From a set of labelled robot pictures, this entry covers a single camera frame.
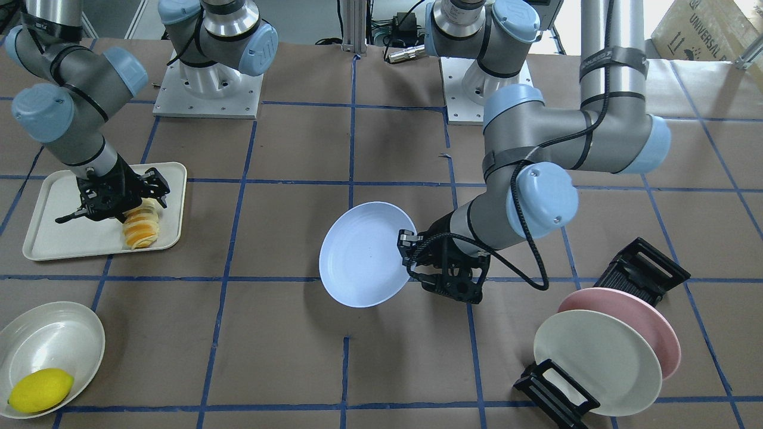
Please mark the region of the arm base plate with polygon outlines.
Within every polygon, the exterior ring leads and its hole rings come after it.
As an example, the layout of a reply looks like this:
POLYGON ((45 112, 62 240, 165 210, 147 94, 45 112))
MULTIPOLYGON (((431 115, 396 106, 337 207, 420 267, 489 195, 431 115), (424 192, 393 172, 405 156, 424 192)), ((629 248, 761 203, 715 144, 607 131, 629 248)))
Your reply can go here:
POLYGON ((452 125, 481 125, 487 98, 506 85, 532 85, 531 71, 523 63, 519 73, 498 78, 483 71, 476 60, 441 57, 442 89, 448 122, 452 125))
POLYGON ((153 114, 188 119, 256 119, 263 75, 238 70, 241 54, 234 47, 205 41, 200 63, 176 60, 166 68, 153 114))

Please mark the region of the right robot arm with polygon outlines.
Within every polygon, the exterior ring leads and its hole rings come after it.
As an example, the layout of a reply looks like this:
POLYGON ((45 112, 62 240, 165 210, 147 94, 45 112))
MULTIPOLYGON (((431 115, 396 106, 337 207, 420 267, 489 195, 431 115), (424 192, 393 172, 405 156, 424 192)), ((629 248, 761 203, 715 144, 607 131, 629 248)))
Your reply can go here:
MULTIPOLYGON (((253 1, 160 1, 158 12, 184 79, 196 96, 218 96, 241 76, 269 70, 277 30, 253 1)), ((170 187, 158 169, 136 173, 101 128, 149 83, 142 63, 112 47, 82 46, 82 2, 24 1, 21 24, 5 49, 16 65, 42 82, 19 92, 12 114, 76 178, 80 206, 57 223, 115 218, 153 200, 166 207, 170 187)))

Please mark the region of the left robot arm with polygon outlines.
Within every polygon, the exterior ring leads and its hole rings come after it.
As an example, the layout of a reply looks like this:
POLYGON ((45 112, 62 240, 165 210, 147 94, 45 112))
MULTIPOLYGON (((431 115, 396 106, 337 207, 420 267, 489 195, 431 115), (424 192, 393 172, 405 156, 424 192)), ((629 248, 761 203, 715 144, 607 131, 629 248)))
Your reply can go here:
POLYGON ((477 304, 491 260, 514 271, 500 251, 526 242, 542 282, 517 275, 545 291, 550 283, 536 239, 575 216, 570 171, 643 174, 663 162, 671 133, 646 111, 643 17, 641 1, 581 3, 578 109, 550 108, 539 89, 521 82, 485 97, 486 190, 425 232, 400 231, 409 277, 436 295, 477 304))

